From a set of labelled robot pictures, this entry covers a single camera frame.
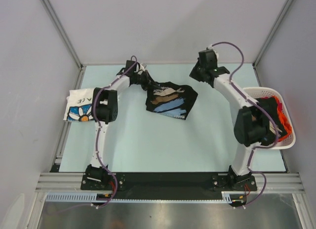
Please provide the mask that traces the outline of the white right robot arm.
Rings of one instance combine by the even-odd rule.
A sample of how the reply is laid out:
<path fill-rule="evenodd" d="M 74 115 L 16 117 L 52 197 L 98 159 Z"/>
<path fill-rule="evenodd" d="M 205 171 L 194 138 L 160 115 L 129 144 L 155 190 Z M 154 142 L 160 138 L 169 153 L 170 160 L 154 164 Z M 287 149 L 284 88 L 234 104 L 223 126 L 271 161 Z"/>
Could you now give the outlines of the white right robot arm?
<path fill-rule="evenodd" d="M 250 164 L 255 149 L 262 146 L 263 139 L 271 134 L 270 128 L 276 125 L 273 120 L 276 110 L 267 100 L 258 101 L 235 84 L 230 72 L 225 67 L 218 66 L 217 55 L 212 49 L 198 53 L 197 63 L 190 77 L 206 82 L 230 103 L 238 146 L 224 185 L 239 190 L 251 177 Z"/>

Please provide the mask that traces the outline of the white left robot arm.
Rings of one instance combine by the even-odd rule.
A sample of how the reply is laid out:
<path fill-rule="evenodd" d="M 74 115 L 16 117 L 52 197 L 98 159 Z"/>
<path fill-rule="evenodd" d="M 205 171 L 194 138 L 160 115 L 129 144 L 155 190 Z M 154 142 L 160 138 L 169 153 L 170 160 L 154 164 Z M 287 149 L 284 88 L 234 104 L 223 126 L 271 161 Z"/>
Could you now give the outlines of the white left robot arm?
<path fill-rule="evenodd" d="M 150 76 L 147 65 L 139 63 L 135 56 L 126 61 L 114 80 L 105 87 L 95 88 L 92 96 L 92 117 L 95 121 L 95 144 L 90 164 L 85 170 L 87 182 L 102 190 L 108 186 L 111 173 L 108 163 L 102 159 L 110 123 L 118 116 L 119 95 L 131 85 L 139 85 L 143 90 L 159 87 Z"/>

